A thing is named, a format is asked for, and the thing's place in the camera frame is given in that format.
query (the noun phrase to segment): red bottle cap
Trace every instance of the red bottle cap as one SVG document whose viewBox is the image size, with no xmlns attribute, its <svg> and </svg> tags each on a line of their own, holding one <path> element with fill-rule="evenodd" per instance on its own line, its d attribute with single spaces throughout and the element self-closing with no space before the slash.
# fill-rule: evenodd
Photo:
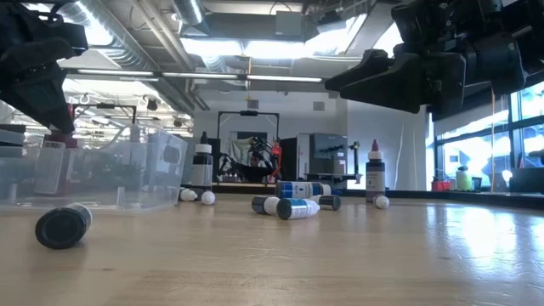
<svg viewBox="0 0 544 306">
<path fill-rule="evenodd" d="M 379 150 L 380 150 L 380 146 L 377 144 L 377 140 L 374 139 L 374 141 L 372 141 L 372 151 L 378 152 Z"/>
</svg>

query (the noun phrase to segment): light fixture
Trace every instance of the light fixture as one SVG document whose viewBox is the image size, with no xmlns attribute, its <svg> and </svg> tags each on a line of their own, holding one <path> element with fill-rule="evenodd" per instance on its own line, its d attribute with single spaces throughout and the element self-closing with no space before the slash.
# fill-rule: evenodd
<svg viewBox="0 0 544 306">
<path fill-rule="evenodd" d="M 159 105 L 156 103 L 156 99 L 147 99 L 147 109 L 150 111 L 156 111 Z"/>
<path fill-rule="evenodd" d="M 232 39 L 181 38 L 181 43 L 187 53 L 200 56 L 241 55 L 243 53 L 240 41 Z"/>
<path fill-rule="evenodd" d="M 225 73 L 164 72 L 162 75 L 164 77 L 182 77 L 190 79 L 238 80 L 237 75 Z"/>
<path fill-rule="evenodd" d="M 393 48 L 394 46 L 402 43 L 402 37 L 400 37 L 399 28 L 395 23 L 393 23 L 377 40 L 374 45 L 374 49 L 385 50 L 388 53 L 389 57 L 393 57 Z"/>
<path fill-rule="evenodd" d="M 277 81 L 277 82 L 312 82 L 322 83 L 321 77 L 305 77 L 305 76 L 256 76 L 248 75 L 249 81 Z"/>
<path fill-rule="evenodd" d="M 85 104 L 88 104 L 88 102 L 89 102 L 90 100 L 91 100 L 91 98 L 89 98 L 89 97 L 87 96 L 87 94 L 85 93 L 83 96 L 81 96 L 81 97 L 79 98 L 79 103 L 85 105 Z"/>
<path fill-rule="evenodd" d="M 123 119 L 123 120 L 132 120 L 130 116 L 106 116 L 108 119 Z M 136 116 L 136 120 L 140 121 L 160 121 L 161 119 L 155 116 Z"/>
<path fill-rule="evenodd" d="M 153 77 L 151 71 L 124 71 L 124 70 L 101 70 L 101 69 L 78 69 L 79 74 L 100 75 L 100 76 L 127 76 L 127 77 Z"/>
<path fill-rule="evenodd" d="M 244 55 L 255 59 L 300 59 L 307 55 L 303 42 L 250 41 Z"/>
</svg>

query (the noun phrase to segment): bottle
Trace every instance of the bottle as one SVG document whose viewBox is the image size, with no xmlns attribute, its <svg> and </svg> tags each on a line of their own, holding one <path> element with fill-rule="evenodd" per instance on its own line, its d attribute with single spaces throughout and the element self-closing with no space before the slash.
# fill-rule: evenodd
<svg viewBox="0 0 544 306">
<path fill-rule="evenodd" d="M 326 210 L 337 211 L 342 205 L 342 200 L 338 195 L 314 195 L 309 199 L 319 204 L 321 209 Z"/>
<path fill-rule="evenodd" d="M 275 196 L 280 199 L 308 199 L 311 196 L 329 196 L 331 186 L 322 183 L 311 182 L 277 182 L 275 184 Z"/>
<path fill-rule="evenodd" d="M 472 178 L 467 173 L 467 166 L 460 166 L 456 172 L 457 190 L 468 191 L 472 189 Z"/>
<path fill-rule="evenodd" d="M 253 198 L 252 209 L 255 213 L 277 216 L 278 212 L 276 211 L 276 208 L 279 201 L 280 199 L 275 196 L 259 195 Z"/>
<path fill-rule="evenodd" d="M 93 222 L 93 214 L 81 204 L 55 208 L 46 212 L 36 223 L 38 242 L 54 250 L 73 247 Z"/>
<path fill-rule="evenodd" d="M 195 156 L 193 156 L 193 175 L 191 178 L 191 189 L 211 190 L 213 175 L 213 156 L 212 146 L 207 143 L 206 132 L 202 133 L 201 142 L 195 147 Z M 196 192 L 199 201 L 203 192 Z"/>
<path fill-rule="evenodd" d="M 281 199 L 276 207 L 278 217 L 284 220 L 311 217 L 319 210 L 316 202 L 306 199 Z"/>
<path fill-rule="evenodd" d="M 385 196 L 385 163 L 382 159 L 383 154 L 374 139 L 366 163 L 366 203 L 373 203 L 375 196 Z"/>
</svg>

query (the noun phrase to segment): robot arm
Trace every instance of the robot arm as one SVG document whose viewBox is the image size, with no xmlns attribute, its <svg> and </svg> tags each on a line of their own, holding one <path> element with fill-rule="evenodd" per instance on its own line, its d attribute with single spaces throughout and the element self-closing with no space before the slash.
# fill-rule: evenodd
<svg viewBox="0 0 544 306">
<path fill-rule="evenodd" d="M 88 50 L 82 25 L 65 23 L 56 11 L 76 0 L 23 1 L 54 4 L 48 14 L 18 1 L 0 0 L 0 99 L 32 119 L 63 133 L 74 130 L 57 60 Z"/>
<path fill-rule="evenodd" d="M 464 88 L 490 82 L 509 94 L 544 80 L 544 3 L 518 0 L 410 0 L 391 15 L 404 43 L 394 59 L 366 50 L 353 69 L 326 81 L 340 96 L 417 113 L 447 114 L 462 106 Z M 533 76 L 528 83 L 527 77 Z"/>
</svg>

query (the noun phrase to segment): clear plastic bin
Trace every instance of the clear plastic bin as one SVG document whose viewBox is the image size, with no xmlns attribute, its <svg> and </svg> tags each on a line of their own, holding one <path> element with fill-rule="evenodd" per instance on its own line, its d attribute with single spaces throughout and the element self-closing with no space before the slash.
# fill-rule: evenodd
<svg viewBox="0 0 544 306">
<path fill-rule="evenodd" d="M 137 130 L 127 128 L 131 135 Z M 80 203 L 137 213 L 175 205 L 187 143 L 160 129 L 136 134 L 146 143 L 117 138 L 97 150 L 0 147 L 0 209 Z"/>
</svg>

